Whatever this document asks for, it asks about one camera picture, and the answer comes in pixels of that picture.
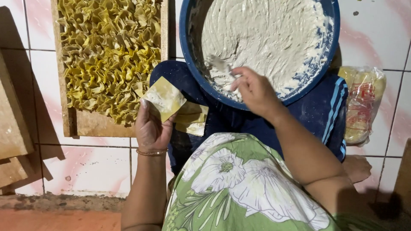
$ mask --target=bracelet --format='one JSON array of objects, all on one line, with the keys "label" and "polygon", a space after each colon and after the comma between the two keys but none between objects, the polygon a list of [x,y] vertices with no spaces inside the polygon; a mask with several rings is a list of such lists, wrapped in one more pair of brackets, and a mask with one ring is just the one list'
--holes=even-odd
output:
[{"label": "bracelet", "polygon": [[143,156],[158,157],[158,156],[162,156],[162,155],[166,154],[168,150],[169,150],[169,149],[166,148],[166,149],[164,149],[164,150],[160,150],[160,151],[157,151],[157,152],[141,152],[141,151],[139,150],[139,148],[137,148],[136,152],[137,152],[137,154],[143,155]]}]

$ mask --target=plastic bag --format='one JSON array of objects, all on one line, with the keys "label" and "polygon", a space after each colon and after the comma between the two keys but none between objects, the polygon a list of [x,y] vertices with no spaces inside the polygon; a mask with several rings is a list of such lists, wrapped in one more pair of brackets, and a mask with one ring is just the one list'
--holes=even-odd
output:
[{"label": "plastic bag", "polygon": [[367,140],[386,88],[385,74],[375,67],[340,67],[338,75],[348,86],[346,128],[347,144]]}]

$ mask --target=woman's left hand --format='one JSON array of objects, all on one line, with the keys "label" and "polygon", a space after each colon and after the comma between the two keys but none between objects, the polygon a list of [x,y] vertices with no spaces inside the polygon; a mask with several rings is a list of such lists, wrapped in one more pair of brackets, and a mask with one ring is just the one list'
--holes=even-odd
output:
[{"label": "woman's left hand", "polygon": [[173,121],[177,113],[167,121],[161,121],[150,114],[150,104],[140,99],[140,109],[136,119],[136,137],[141,152],[156,152],[165,150],[170,142],[173,131]]}]

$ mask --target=blue basin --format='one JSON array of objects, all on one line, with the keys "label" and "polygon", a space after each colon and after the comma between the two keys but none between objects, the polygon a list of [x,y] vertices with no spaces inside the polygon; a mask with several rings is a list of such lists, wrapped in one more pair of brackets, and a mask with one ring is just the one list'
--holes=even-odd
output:
[{"label": "blue basin", "polygon": [[[224,94],[221,94],[218,91],[216,91],[211,86],[211,84],[203,77],[201,71],[196,66],[196,63],[195,63],[196,59],[194,58],[194,52],[192,48],[193,46],[191,45],[192,38],[190,35],[189,18],[190,18],[191,10],[193,9],[193,7],[196,6],[197,1],[198,0],[183,0],[182,6],[181,6],[181,12],[180,12],[180,24],[179,24],[180,43],[181,43],[182,52],[187,62],[188,68],[190,69],[191,73],[193,74],[197,82],[200,84],[200,86],[207,93],[212,95],[214,98],[216,98],[217,100],[219,100],[220,102],[228,106],[249,111],[249,109],[244,103],[232,100],[226,97]],[[298,100],[299,98],[303,97],[318,83],[318,81],[320,81],[321,77],[325,74],[328,67],[330,66],[335,50],[338,47],[338,37],[339,37],[339,28],[340,28],[340,15],[339,15],[338,1],[337,0],[317,0],[317,2],[320,2],[322,4],[324,14],[332,18],[334,22],[333,26],[331,24],[328,24],[327,28],[329,32],[328,32],[327,38],[324,41],[326,47],[328,47],[329,49],[324,51],[322,58],[326,58],[327,61],[325,61],[325,63],[321,66],[321,69],[319,70],[319,72],[317,72],[317,75],[314,75],[311,78],[308,77],[307,75],[303,77],[295,76],[295,78],[300,79],[302,84],[300,84],[297,88],[295,88],[291,93],[280,98],[284,105],[291,104],[295,102],[296,100]],[[317,63],[313,63],[310,66],[314,70],[319,68]]]}]

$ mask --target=flour mixture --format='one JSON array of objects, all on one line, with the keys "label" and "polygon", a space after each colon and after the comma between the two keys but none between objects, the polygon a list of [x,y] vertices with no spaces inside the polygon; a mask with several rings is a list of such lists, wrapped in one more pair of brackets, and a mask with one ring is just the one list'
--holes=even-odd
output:
[{"label": "flour mixture", "polygon": [[229,92],[233,78],[209,63],[215,55],[268,77],[279,96],[290,93],[300,83],[296,75],[313,76],[309,65],[326,61],[321,60],[326,18],[314,0],[214,0],[201,35],[208,79],[241,101],[238,92]]}]

